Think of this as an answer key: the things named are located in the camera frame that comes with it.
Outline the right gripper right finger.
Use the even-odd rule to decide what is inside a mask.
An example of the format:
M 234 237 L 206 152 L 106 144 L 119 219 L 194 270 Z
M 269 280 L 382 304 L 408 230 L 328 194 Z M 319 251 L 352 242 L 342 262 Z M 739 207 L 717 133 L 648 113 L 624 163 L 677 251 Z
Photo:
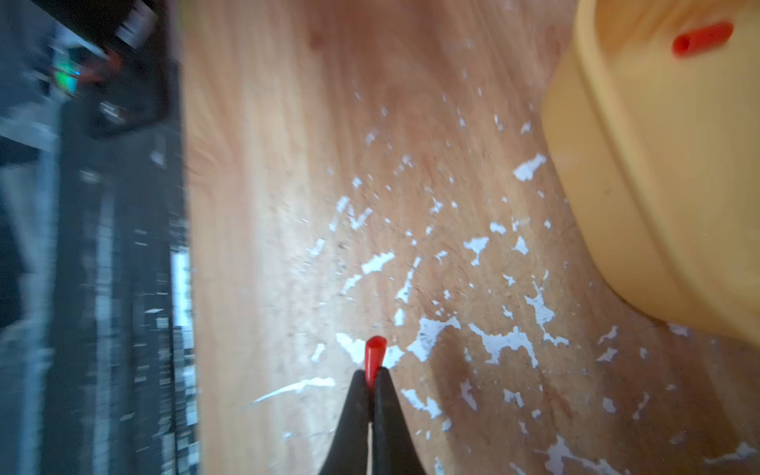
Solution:
M 426 475 L 385 367 L 378 369 L 372 396 L 372 473 Z

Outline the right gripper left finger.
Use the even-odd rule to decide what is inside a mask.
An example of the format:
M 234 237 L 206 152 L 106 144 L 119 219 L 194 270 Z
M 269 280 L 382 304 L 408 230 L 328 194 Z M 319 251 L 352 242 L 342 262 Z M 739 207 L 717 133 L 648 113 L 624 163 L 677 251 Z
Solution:
M 346 401 L 320 474 L 367 473 L 371 396 L 365 371 L 352 375 Z

